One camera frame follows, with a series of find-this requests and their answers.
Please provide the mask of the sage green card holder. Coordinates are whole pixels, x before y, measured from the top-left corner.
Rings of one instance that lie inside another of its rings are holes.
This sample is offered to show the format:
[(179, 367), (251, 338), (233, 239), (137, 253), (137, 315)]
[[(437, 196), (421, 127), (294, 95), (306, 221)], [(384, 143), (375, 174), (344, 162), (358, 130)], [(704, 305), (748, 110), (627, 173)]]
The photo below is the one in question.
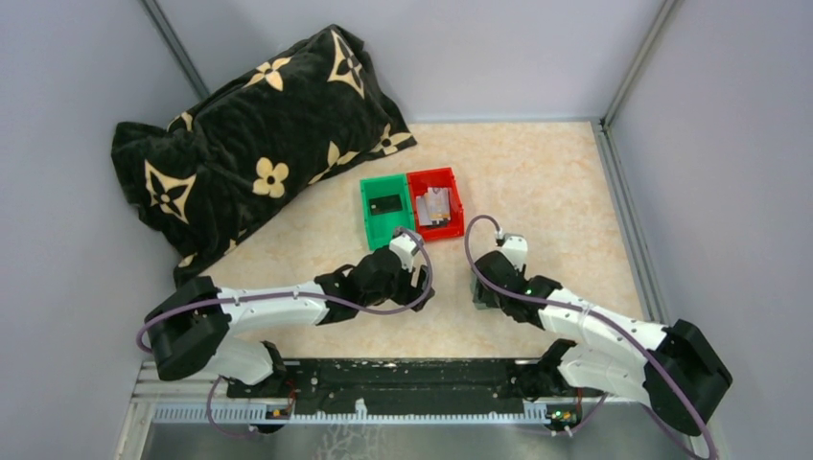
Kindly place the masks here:
[(500, 310), (499, 293), (485, 286), (479, 279), (472, 284), (473, 303), (477, 310)]

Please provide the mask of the green plastic bin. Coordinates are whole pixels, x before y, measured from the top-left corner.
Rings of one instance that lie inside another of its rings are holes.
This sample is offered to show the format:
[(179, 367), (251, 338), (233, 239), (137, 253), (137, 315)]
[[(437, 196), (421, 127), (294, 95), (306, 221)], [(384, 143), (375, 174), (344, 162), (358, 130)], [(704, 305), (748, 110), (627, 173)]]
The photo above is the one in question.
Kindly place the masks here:
[(360, 181), (361, 209), (370, 251), (389, 244), (397, 227), (415, 229), (415, 217), (405, 174)]

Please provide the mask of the red plastic bin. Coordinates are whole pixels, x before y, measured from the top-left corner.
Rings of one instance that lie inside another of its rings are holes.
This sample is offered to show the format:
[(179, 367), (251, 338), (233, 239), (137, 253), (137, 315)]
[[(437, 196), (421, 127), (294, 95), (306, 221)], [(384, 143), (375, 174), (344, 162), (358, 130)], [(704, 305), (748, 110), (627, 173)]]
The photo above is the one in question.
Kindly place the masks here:
[(450, 167), (406, 174), (417, 232), (426, 242), (462, 237), (464, 207)]

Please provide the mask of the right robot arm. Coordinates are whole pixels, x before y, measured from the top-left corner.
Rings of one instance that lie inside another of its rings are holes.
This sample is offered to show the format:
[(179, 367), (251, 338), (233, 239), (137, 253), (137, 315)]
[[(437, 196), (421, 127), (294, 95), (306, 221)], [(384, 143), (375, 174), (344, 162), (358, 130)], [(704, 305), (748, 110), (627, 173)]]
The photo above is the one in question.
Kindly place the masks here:
[(541, 385), (552, 395), (596, 389), (641, 403), (667, 426), (698, 436), (683, 402), (707, 422), (732, 386), (731, 372), (690, 322), (666, 326), (606, 310), (555, 280), (525, 277), (499, 251), (475, 266), (476, 304), (559, 334), (540, 369)]

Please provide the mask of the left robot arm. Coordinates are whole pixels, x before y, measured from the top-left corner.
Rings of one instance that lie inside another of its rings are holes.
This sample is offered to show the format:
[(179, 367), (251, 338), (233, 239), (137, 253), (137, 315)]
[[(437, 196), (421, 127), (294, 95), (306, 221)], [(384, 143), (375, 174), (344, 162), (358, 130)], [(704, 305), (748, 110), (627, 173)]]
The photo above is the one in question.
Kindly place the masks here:
[(415, 265), (414, 249), (381, 247), (357, 264), (345, 264), (291, 287), (236, 289), (196, 277), (151, 310), (136, 335), (163, 381), (206, 372), (252, 385), (266, 397), (280, 394), (288, 372), (275, 345), (243, 334), (284, 326), (322, 326), (420, 311), (434, 294), (431, 262)]

